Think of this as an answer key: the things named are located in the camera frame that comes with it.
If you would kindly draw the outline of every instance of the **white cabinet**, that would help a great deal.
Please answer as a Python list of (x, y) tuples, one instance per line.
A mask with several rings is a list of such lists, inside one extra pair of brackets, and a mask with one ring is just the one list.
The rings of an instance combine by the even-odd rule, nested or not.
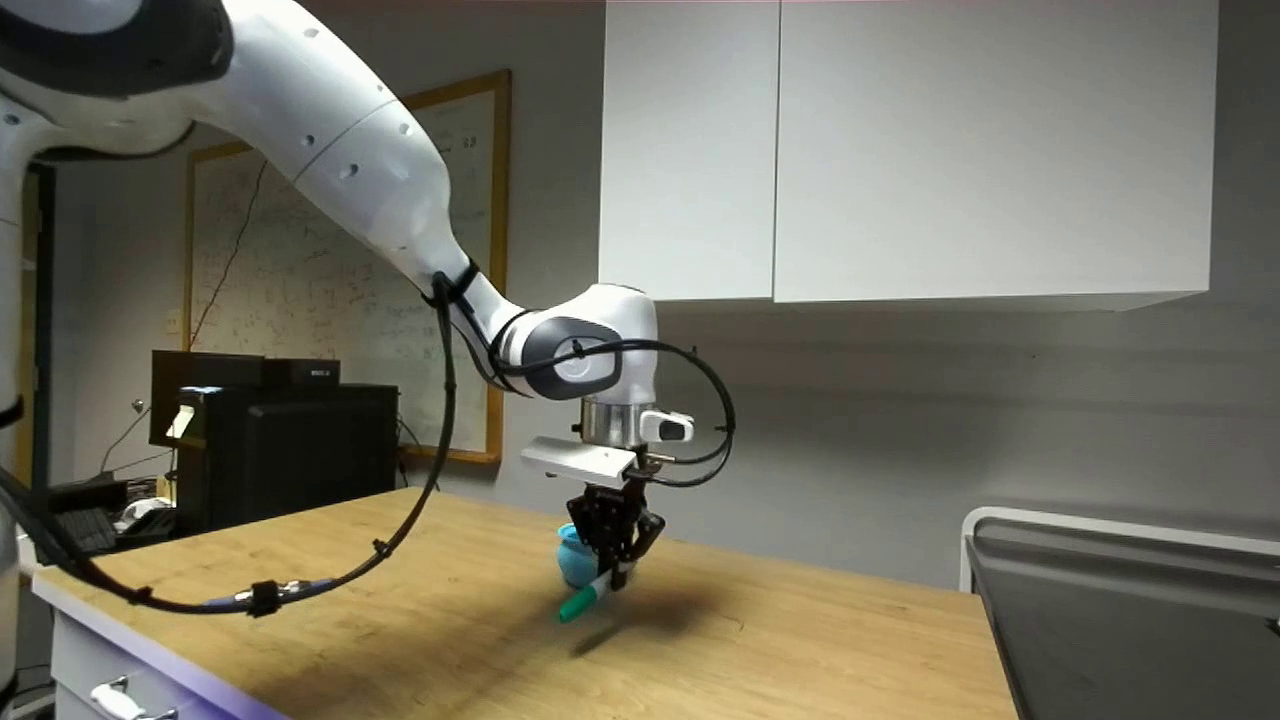
[(659, 299), (771, 295), (778, 3), (614, 0), (601, 276)]
[(1215, 0), (610, 3), (604, 56), (604, 281), (780, 302), (1208, 287)]

